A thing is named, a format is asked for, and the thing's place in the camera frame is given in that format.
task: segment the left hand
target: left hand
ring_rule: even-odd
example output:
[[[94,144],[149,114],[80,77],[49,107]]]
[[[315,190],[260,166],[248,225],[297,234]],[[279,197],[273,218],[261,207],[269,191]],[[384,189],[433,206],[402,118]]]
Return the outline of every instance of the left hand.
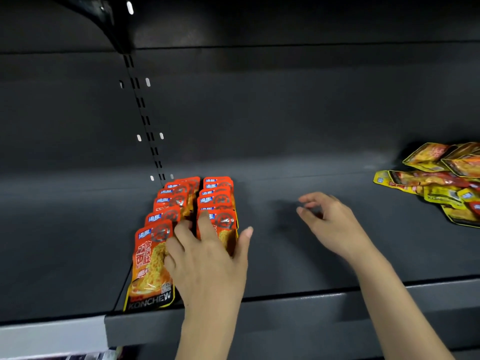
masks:
[[[253,228],[240,234],[233,258],[228,255],[210,222],[208,213],[198,218],[201,240],[180,221],[175,236],[166,241],[170,272],[185,304],[185,320],[204,322],[224,318],[235,324],[242,301],[248,267],[248,247]]]

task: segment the pile of snack packets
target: pile of snack packets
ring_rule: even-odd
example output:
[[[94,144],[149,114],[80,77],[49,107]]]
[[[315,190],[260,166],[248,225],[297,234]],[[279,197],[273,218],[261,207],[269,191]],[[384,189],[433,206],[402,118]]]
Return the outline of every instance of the pile of snack packets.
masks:
[[[455,224],[480,228],[480,142],[428,142],[403,163],[417,170],[381,170],[373,181],[440,204]]]
[[[168,182],[158,191],[153,210],[144,227],[135,233],[132,282],[123,311],[149,310],[169,306],[175,300],[175,285],[164,266],[169,254],[168,238],[181,220],[209,213],[210,221],[226,251],[233,255],[238,238],[238,219],[233,197],[233,181],[228,176],[198,176]],[[201,239],[198,225],[192,228]]]

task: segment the right hand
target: right hand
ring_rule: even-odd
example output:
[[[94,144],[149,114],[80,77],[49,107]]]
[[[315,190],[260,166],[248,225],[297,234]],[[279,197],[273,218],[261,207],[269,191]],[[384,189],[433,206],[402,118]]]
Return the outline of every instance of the right hand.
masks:
[[[352,210],[337,198],[315,192],[305,194],[298,200],[304,204],[304,208],[297,207],[297,213],[317,239],[350,265],[366,251],[375,248]],[[309,210],[316,206],[321,206],[323,219]]]

